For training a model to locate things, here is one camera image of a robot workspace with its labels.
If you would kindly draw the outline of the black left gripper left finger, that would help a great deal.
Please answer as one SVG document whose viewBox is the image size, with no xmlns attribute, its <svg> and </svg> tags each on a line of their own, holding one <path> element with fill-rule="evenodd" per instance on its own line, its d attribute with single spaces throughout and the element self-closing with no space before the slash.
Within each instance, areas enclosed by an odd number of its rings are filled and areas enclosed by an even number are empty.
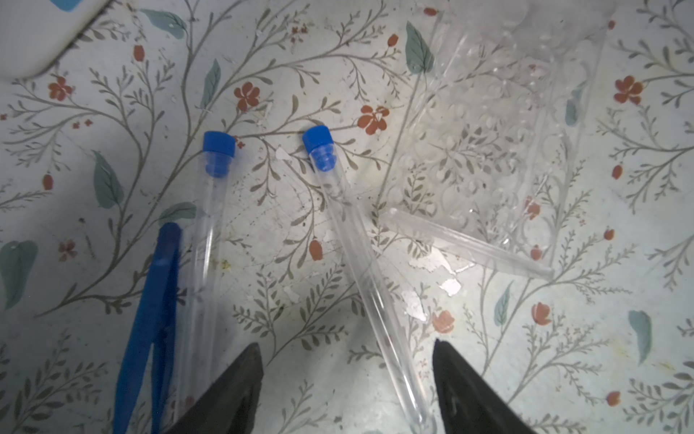
<svg viewBox="0 0 694 434">
<path fill-rule="evenodd" d="M 248 345 L 170 434 L 251 434 L 264 376 L 260 346 Z"/>
</svg>

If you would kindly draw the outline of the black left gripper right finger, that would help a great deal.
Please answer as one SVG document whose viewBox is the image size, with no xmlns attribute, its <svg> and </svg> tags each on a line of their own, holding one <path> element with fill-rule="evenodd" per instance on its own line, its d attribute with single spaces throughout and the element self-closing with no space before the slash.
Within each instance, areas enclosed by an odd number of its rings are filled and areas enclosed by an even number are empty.
<svg viewBox="0 0 694 434">
<path fill-rule="evenodd" d="M 432 365 L 446 433 L 533 434 L 453 345 L 437 340 Z"/>
</svg>

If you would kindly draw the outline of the blue plastic tweezers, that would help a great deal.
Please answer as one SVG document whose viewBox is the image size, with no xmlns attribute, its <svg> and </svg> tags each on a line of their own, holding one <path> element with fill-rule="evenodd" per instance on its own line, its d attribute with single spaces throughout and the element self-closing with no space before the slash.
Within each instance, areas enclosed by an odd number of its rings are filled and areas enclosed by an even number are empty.
<svg viewBox="0 0 694 434">
<path fill-rule="evenodd" d="M 146 365 L 152 362 L 151 432 L 161 430 L 175 365 L 176 304 L 182 230 L 164 224 L 150 264 L 126 352 L 117 378 L 112 430 L 125 433 L 142 387 Z"/>
</svg>

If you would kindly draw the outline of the blue capped test tube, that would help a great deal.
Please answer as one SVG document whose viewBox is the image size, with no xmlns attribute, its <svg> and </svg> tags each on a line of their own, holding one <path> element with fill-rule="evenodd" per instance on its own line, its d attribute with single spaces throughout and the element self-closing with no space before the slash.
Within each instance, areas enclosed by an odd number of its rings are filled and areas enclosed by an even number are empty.
<svg viewBox="0 0 694 434">
<path fill-rule="evenodd" d="M 220 236 L 230 185 L 235 139 L 220 131 L 207 131 L 197 177 L 195 231 L 191 245 L 190 283 L 180 322 L 177 354 L 176 400 L 173 420 L 202 397 L 213 381 L 214 335 L 217 316 L 217 280 Z"/>
<path fill-rule="evenodd" d="M 417 375 L 404 329 L 370 245 L 356 195 L 341 166 L 332 134 L 326 126 L 316 126 L 309 128 L 302 140 L 316 170 L 346 265 L 361 296 L 405 420 L 413 433 L 435 433 L 437 425 L 427 394 Z"/>
</svg>

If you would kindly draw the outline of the clear test tube rack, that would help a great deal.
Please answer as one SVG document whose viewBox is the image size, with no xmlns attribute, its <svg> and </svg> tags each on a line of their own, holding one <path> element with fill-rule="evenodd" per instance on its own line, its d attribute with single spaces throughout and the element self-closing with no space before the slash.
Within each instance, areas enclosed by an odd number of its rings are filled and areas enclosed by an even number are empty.
<svg viewBox="0 0 694 434">
<path fill-rule="evenodd" d="M 428 39 L 381 223 L 529 278 L 551 266 L 614 1 L 451 1 Z"/>
</svg>

